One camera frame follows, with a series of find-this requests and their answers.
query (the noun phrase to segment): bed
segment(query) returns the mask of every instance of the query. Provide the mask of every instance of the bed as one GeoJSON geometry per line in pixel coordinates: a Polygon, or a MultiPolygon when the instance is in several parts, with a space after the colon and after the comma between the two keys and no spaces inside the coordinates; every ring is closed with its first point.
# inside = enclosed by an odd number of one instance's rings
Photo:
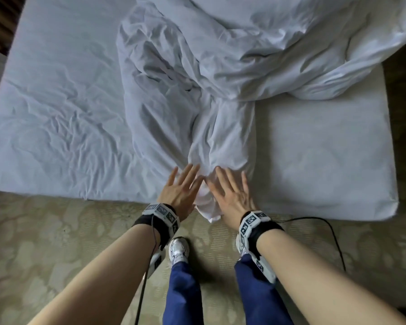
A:
{"type": "MultiPolygon", "coordinates": [[[[135,0],[27,0],[0,83],[0,191],[148,203],[115,39],[135,0]]],[[[380,66],[332,100],[256,104],[252,187],[267,212],[382,220],[398,197],[380,66]]]]}

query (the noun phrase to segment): floor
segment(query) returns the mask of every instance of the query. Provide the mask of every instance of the floor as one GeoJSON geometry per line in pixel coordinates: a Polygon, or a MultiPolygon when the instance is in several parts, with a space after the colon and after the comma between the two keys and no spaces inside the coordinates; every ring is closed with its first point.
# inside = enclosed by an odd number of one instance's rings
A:
{"type": "MultiPolygon", "coordinates": [[[[406,47],[385,62],[401,205],[386,222],[331,221],[348,274],[394,306],[406,306],[406,47]]],[[[86,265],[131,226],[143,205],[0,193],[0,324],[27,322],[86,265]]],[[[287,216],[274,216],[278,219],[287,216]]],[[[325,259],[341,266],[325,223],[285,227],[325,259]]],[[[202,283],[206,324],[244,324],[233,265],[235,234],[221,222],[193,214],[180,228],[202,283]]],[[[148,281],[142,324],[159,324],[169,277],[164,261],[148,281]]],[[[123,324],[134,319],[137,299],[123,324]]],[[[292,312],[296,323],[300,316],[292,312]]]]}

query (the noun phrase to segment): person's left hand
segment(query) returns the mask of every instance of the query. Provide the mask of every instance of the person's left hand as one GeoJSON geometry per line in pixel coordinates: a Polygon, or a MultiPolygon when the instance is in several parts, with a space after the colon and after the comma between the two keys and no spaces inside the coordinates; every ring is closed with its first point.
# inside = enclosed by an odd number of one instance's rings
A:
{"type": "Polygon", "coordinates": [[[158,203],[171,205],[181,222],[188,218],[195,207],[194,201],[204,179],[202,175],[196,179],[199,169],[200,164],[194,166],[188,164],[178,180],[174,182],[178,172],[178,167],[175,167],[157,199],[158,203]]]}

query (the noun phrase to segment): leg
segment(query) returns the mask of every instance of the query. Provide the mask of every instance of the leg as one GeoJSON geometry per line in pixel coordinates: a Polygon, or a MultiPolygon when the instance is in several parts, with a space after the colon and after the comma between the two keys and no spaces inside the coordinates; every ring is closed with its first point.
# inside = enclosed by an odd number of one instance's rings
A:
{"type": "Polygon", "coordinates": [[[249,254],[236,263],[235,271],[248,325],[293,325],[275,285],[268,282],[249,254]]]}
{"type": "Polygon", "coordinates": [[[200,285],[195,280],[185,251],[186,241],[182,237],[170,244],[170,260],[173,263],[165,304],[163,325],[203,325],[203,307],[200,285]]]}

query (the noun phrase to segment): curtain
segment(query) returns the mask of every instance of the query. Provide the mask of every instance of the curtain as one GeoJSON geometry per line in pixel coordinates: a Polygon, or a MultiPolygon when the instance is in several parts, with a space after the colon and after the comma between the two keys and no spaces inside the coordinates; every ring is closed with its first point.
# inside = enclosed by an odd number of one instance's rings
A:
{"type": "Polygon", "coordinates": [[[25,0],[0,0],[0,52],[7,54],[25,0]]]}

